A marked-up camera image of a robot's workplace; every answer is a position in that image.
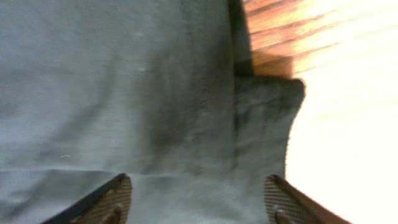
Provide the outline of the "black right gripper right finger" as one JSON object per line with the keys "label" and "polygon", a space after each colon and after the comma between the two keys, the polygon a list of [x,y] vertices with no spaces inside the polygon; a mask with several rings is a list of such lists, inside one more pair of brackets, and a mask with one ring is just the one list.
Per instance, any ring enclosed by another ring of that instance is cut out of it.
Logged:
{"label": "black right gripper right finger", "polygon": [[266,177],[264,203],[271,224],[350,224],[278,175]]}

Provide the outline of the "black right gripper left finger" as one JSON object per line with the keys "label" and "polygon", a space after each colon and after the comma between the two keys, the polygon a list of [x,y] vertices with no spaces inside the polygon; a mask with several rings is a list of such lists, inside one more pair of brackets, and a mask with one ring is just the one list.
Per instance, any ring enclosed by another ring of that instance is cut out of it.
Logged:
{"label": "black right gripper left finger", "polygon": [[118,174],[43,224],[126,224],[131,204],[131,179]]}

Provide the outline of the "black shirt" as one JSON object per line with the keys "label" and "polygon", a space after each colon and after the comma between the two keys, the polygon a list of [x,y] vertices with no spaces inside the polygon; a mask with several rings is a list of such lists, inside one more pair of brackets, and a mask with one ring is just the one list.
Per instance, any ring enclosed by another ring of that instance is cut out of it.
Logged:
{"label": "black shirt", "polygon": [[267,223],[303,94],[254,75],[241,1],[2,1],[1,222],[126,174],[129,223]]}

